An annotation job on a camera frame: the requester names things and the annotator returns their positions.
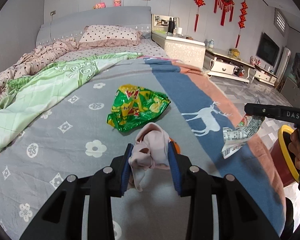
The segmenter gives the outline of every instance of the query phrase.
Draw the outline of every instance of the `white flower pattern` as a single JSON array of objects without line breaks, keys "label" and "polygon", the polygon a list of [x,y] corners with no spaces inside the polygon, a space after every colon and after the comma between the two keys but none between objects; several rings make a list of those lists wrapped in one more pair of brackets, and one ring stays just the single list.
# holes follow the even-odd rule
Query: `white flower pattern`
[{"label": "white flower pattern", "polygon": [[37,156],[39,151],[39,146],[36,143],[31,143],[28,147],[27,147],[27,155],[30,158],[34,158]]},{"label": "white flower pattern", "polygon": [[97,84],[94,84],[93,85],[93,88],[98,88],[98,89],[100,89],[100,88],[103,88],[104,86],[105,86],[106,84],[104,84],[104,83],[97,83]]},{"label": "white flower pattern", "polygon": [[102,153],[107,150],[107,147],[99,140],[94,140],[92,142],[87,142],[86,149],[86,155],[99,158],[102,156]]},{"label": "white flower pattern", "polygon": [[76,101],[78,101],[80,98],[77,97],[76,95],[74,95],[73,97],[71,97],[70,99],[68,99],[68,102],[70,102],[71,104],[75,103]]},{"label": "white flower pattern", "polygon": [[66,131],[68,131],[71,127],[73,127],[73,125],[69,124],[67,121],[64,122],[62,125],[60,125],[58,127],[58,129],[60,129],[62,131],[62,133],[65,133]]},{"label": "white flower pattern", "polygon": [[104,106],[105,106],[105,104],[103,104],[103,103],[92,103],[92,104],[89,105],[89,108],[90,108],[91,110],[100,110],[100,109],[102,109]]},{"label": "white flower pattern", "polygon": [[11,175],[10,171],[8,170],[8,166],[6,166],[6,168],[4,169],[2,174],[3,174],[4,180],[6,180]]},{"label": "white flower pattern", "polygon": [[54,187],[54,189],[57,189],[62,182],[63,182],[63,178],[58,172],[58,174],[54,176],[54,178],[50,181],[50,184]]},{"label": "white flower pattern", "polygon": [[26,204],[20,204],[21,211],[19,212],[19,216],[24,219],[25,222],[29,222],[29,218],[32,217],[32,211],[30,210],[30,205],[28,203]]},{"label": "white flower pattern", "polygon": [[21,137],[23,137],[24,135],[25,135],[25,131],[22,131],[21,133],[19,133],[19,136],[18,136],[18,138],[21,138]]},{"label": "white flower pattern", "polygon": [[47,119],[50,114],[52,114],[52,111],[49,109],[48,111],[43,112],[43,114],[40,116],[40,118]]},{"label": "white flower pattern", "polygon": [[2,219],[0,219],[0,226],[3,228],[3,230],[6,232],[7,229],[6,227],[4,226],[3,222],[2,222]]},{"label": "white flower pattern", "polygon": [[119,224],[112,220],[112,224],[113,224],[113,233],[114,233],[114,240],[119,240],[121,235],[122,235],[122,230],[121,227],[119,226]]}]

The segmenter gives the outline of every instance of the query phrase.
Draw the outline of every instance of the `polka dot pillowcase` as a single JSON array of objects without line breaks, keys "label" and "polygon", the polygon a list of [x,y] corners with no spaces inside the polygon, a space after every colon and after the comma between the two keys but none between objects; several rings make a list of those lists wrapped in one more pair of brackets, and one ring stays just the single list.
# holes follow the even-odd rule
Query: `polka dot pillowcase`
[{"label": "polka dot pillowcase", "polygon": [[112,25],[90,25],[85,28],[78,48],[134,46],[140,43],[141,33],[126,27]]}]

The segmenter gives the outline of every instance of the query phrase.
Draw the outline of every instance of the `gray bedsheet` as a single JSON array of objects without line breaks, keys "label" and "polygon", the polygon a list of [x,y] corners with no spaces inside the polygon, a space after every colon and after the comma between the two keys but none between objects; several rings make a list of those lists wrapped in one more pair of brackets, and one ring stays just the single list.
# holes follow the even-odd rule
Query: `gray bedsheet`
[{"label": "gray bedsheet", "polygon": [[151,39],[141,39],[141,42],[137,46],[115,46],[115,47],[97,47],[93,49],[79,49],[76,51],[68,52],[64,54],[56,61],[70,61],[74,59],[78,59],[80,57],[90,57],[92,55],[103,55],[103,54],[110,54],[110,53],[118,53],[118,52],[139,52],[142,53],[144,56],[148,57],[162,57],[162,58],[169,58],[164,51],[158,44],[156,44]]},{"label": "gray bedsheet", "polygon": [[[106,124],[117,88],[127,83],[165,92],[142,59],[120,62],[35,119],[0,153],[0,224],[12,240],[20,238],[69,174],[90,176],[134,143],[139,129],[122,134]],[[173,102],[156,123],[187,150],[193,163],[219,175]],[[96,147],[93,155],[86,152]],[[142,187],[143,192],[130,189],[123,198],[112,198],[116,239],[184,239],[190,199],[178,197],[170,171],[147,171]]]}]

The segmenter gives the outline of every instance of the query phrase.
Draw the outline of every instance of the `white cup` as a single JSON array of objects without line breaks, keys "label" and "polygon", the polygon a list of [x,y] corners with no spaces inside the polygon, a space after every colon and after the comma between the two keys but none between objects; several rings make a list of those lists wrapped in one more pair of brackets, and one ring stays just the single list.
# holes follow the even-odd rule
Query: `white cup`
[{"label": "white cup", "polygon": [[176,34],[182,34],[182,28],[181,27],[177,27]]}]

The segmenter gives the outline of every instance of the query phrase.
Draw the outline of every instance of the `stuffed toy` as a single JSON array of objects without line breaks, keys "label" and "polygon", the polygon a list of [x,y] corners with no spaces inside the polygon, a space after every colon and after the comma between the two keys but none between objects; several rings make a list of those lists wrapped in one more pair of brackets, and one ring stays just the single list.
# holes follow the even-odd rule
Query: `stuffed toy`
[{"label": "stuffed toy", "polygon": [[113,0],[113,6],[121,6],[121,0]]},{"label": "stuffed toy", "polygon": [[99,8],[105,8],[106,4],[104,2],[97,3],[95,6],[93,6],[93,9],[99,9]]}]

